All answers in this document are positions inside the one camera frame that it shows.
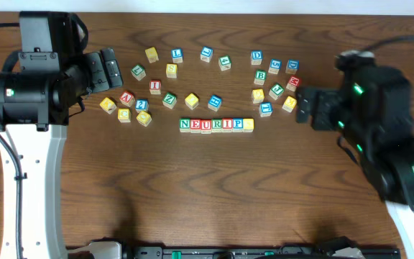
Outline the blue P block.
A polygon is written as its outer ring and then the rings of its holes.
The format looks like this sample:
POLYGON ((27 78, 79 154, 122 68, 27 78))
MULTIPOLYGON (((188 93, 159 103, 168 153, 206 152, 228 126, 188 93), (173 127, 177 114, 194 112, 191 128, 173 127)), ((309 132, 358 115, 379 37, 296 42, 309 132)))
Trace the blue P block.
POLYGON ((232 132, 243 132, 243 131, 244 131, 244 119, 243 118, 233 118, 232 132))

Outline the green N block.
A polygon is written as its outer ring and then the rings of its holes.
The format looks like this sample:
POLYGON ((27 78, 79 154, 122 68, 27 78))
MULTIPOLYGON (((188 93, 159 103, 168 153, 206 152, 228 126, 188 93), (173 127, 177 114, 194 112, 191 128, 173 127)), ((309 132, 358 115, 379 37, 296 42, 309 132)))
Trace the green N block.
POLYGON ((180 132, 190 132, 190 119, 181 118, 179 120, 179 130, 180 132))

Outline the red E block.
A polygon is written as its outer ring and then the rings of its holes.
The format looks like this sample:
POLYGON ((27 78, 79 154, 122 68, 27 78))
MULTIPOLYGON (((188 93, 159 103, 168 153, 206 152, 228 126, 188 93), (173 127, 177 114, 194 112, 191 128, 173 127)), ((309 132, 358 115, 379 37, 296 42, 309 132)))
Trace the red E block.
POLYGON ((201 120, 200 119, 190 120, 190 133, 201 133, 201 120))

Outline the green R block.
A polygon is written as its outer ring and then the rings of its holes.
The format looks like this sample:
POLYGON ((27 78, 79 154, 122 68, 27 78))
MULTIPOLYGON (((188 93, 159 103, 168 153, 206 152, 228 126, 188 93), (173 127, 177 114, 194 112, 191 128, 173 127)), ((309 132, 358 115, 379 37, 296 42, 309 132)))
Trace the green R block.
POLYGON ((222 119, 212 119, 211 124, 212 124, 212 133, 223 132, 222 119))

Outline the red U block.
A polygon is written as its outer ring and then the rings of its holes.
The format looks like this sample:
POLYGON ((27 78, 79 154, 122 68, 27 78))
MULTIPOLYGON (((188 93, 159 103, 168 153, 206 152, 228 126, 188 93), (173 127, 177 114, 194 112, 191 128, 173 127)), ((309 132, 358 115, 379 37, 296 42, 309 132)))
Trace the red U block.
POLYGON ((210 119, 201 120, 201 133, 202 134, 212 133, 212 121, 210 119))

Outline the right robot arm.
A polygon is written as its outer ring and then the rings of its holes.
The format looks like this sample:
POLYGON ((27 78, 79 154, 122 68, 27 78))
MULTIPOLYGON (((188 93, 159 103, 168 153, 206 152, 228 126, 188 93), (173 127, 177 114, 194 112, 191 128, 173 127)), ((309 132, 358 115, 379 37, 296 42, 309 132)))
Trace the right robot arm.
POLYGON ((387 66, 347 72, 338 90, 300 87, 296 121, 337 131, 348 156, 385 203, 408 258, 414 258, 414 121, 412 86, 387 66))

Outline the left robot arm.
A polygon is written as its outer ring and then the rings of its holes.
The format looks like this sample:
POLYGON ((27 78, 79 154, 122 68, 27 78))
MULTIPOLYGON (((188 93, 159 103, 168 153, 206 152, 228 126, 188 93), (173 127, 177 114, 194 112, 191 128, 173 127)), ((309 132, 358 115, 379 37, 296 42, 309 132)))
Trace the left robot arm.
POLYGON ((60 167, 69 109, 123 84, 111 48, 65 57, 13 52, 0 72, 3 165, 2 258, 121 258, 123 245, 97 240, 69 250, 62 234, 60 167))

